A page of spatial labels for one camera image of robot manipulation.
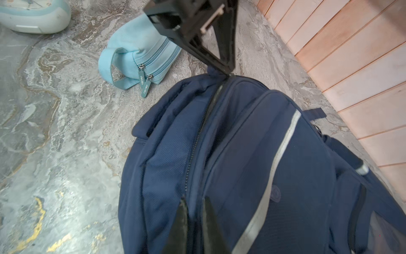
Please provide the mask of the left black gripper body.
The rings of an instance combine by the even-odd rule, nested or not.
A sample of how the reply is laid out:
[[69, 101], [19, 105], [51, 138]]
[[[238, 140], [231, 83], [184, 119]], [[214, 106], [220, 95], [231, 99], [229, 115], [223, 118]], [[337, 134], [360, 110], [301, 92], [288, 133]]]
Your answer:
[[230, 32], [238, 1], [150, 1], [144, 10], [162, 35], [204, 35], [209, 28]]

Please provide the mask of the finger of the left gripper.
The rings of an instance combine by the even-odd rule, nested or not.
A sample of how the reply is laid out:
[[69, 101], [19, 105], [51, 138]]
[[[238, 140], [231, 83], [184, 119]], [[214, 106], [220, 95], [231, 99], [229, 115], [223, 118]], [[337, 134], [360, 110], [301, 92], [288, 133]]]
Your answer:
[[213, 25], [222, 72], [226, 75], [231, 74], [235, 68], [236, 18], [236, 12], [226, 12]]
[[171, 38], [171, 41], [196, 57], [198, 60], [205, 63], [207, 66], [213, 67], [219, 72], [223, 73], [220, 63], [220, 57], [215, 56], [214, 53], [212, 53], [203, 45], [202, 33], [197, 32], [186, 36], [176, 33]]

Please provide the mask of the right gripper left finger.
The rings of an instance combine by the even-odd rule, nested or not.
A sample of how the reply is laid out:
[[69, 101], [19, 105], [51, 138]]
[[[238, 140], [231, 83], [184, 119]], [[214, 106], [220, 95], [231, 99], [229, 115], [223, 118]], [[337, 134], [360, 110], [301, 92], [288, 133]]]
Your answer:
[[163, 254], [186, 254], [188, 243], [188, 206], [181, 198], [176, 216], [170, 229]]

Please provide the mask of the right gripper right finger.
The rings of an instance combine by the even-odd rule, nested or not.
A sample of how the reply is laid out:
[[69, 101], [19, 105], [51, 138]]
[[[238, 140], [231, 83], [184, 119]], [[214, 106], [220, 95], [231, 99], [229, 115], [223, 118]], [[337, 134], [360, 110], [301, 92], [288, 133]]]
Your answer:
[[209, 197], [205, 197], [202, 211], [204, 254], [230, 254], [217, 222]]

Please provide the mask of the navy blue student backpack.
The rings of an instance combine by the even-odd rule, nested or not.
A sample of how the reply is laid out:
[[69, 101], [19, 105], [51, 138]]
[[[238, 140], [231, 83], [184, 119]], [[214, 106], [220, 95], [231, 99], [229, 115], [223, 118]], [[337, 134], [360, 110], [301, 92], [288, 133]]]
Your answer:
[[403, 254], [406, 215], [367, 164], [259, 81], [210, 71], [134, 126], [118, 219], [124, 252], [162, 254], [181, 198], [187, 254], [214, 207], [231, 254]]

